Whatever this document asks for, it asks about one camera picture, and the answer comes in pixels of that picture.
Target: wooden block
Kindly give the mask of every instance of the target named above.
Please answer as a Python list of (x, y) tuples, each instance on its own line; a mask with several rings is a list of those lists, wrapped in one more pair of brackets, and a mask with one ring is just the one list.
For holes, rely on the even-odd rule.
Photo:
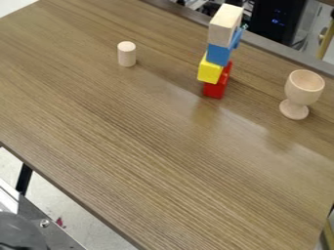
[(242, 36), (243, 29), (238, 28), (237, 31), (234, 33), (233, 39), (230, 42), (228, 47), (221, 47), (214, 44), (208, 45), (208, 51), (206, 60), (209, 63), (214, 63), (220, 66), (226, 66), (230, 60), (230, 54), (234, 48), (237, 47), (238, 43), (240, 42)]
[(223, 4), (209, 24), (208, 43), (228, 47), (235, 30), (241, 25), (243, 8)]
[(117, 45), (118, 63), (122, 66), (136, 64), (136, 44), (124, 41)]
[(228, 77), (230, 77), (230, 72), (231, 72), (232, 66), (233, 66), (233, 62), (229, 61), (228, 65), (226, 67), (224, 67), (223, 73), (227, 74)]
[(203, 88), (203, 95), (209, 98), (221, 99), (224, 96), (229, 79), (230, 78), (226, 73), (222, 73), (217, 84), (205, 82)]
[(199, 64), (197, 79), (202, 82), (217, 84), (223, 69), (222, 66), (207, 62), (205, 53)]

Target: stacked blocks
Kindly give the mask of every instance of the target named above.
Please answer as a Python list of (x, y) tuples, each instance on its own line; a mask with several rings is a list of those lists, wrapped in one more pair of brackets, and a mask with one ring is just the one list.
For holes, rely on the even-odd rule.
[(203, 95), (221, 99), (230, 79), (230, 54), (242, 36), (243, 8), (223, 4), (209, 25), (208, 48), (198, 68), (197, 79), (204, 82)]

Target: table leg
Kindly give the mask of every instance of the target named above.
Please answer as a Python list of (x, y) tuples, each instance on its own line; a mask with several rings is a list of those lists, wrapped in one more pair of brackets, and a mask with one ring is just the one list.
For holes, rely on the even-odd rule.
[(16, 187), (16, 190), (23, 196), (25, 196), (26, 191), (28, 189), (31, 175), (32, 175), (32, 169), (30, 169), (23, 163)]

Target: small cylinder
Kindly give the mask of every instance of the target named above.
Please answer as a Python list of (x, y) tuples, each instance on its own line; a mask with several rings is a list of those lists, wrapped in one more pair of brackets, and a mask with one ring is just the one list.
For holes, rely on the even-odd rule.
[(124, 41), (117, 45), (118, 63), (122, 66), (133, 66), (136, 64), (136, 44)]

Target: gray floor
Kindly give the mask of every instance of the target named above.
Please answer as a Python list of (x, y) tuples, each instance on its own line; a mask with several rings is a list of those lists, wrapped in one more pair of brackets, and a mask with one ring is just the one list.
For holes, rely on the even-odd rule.
[[(35, 0), (0, 0), (0, 18)], [(323, 5), (321, 16), (317, 19), (313, 30), (313, 41), (305, 53), (315, 55), (318, 48), (316, 36), (323, 27), (329, 24), (331, 7)], [(334, 64), (334, 41), (330, 45), (325, 61)], [(0, 148), (0, 178), (12, 187), (17, 181), (21, 162), (3, 148)], [(127, 241), (106, 227), (91, 214), (86, 212), (62, 192), (34, 174), (27, 197), (52, 219), (63, 219), (65, 230), (87, 249), (92, 250), (133, 250)]]

